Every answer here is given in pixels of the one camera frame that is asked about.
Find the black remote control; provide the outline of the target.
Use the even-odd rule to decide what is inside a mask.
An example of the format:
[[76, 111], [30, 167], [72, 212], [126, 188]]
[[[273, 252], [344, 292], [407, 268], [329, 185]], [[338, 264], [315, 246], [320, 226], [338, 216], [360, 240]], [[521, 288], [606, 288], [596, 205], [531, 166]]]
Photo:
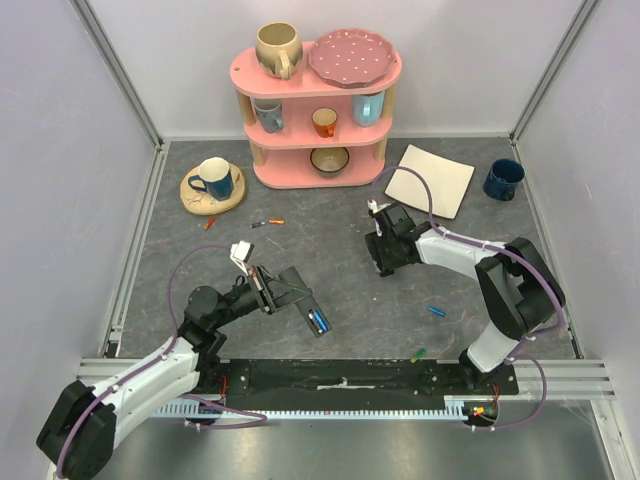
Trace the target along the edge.
[[[284, 294], [279, 299], [280, 304], [282, 306], [294, 305], [317, 338], [326, 335], [332, 330], [332, 326], [316, 301], [313, 291], [306, 285], [295, 267], [291, 266], [279, 273], [277, 284], [284, 287]], [[328, 332], [320, 333], [317, 330], [317, 326], [311, 318], [313, 311], [318, 311], [329, 324], [330, 330]]]

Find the red orange battery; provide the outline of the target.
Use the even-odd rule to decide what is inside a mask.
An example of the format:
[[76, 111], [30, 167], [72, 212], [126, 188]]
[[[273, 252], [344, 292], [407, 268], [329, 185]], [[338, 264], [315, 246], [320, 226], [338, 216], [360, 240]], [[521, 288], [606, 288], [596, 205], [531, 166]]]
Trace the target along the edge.
[[207, 220], [207, 222], [204, 224], [204, 229], [208, 230], [215, 222], [216, 218], [215, 217], [211, 217]]

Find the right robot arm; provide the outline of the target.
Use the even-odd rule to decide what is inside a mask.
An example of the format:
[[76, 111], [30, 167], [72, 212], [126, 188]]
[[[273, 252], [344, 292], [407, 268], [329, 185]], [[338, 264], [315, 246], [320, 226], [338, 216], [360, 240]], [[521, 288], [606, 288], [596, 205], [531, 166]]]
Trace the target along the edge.
[[457, 377], [465, 391], [483, 392], [521, 341], [552, 315], [563, 313], [565, 294], [529, 240], [480, 241], [428, 222], [417, 225], [397, 202], [379, 205], [370, 200], [367, 205], [376, 229], [365, 242], [382, 277], [424, 264], [478, 282], [489, 323], [460, 356]]

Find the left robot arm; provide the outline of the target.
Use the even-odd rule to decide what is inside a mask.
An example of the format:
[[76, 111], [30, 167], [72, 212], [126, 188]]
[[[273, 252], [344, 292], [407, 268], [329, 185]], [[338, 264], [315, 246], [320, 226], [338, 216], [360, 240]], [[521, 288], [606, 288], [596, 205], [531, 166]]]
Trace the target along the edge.
[[91, 479], [119, 443], [160, 407], [193, 389], [208, 393], [219, 382], [221, 327], [254, 311], [274, 314], [295, 306], [316, 336], [331, 326], [298, 271], [272, 276], [262, 266], [237, 277], [231, 290], [193, 290], [181, 323], [156, 351], [94, 385], [76, 380], [60, 393], [36, 439], [60, 479]]

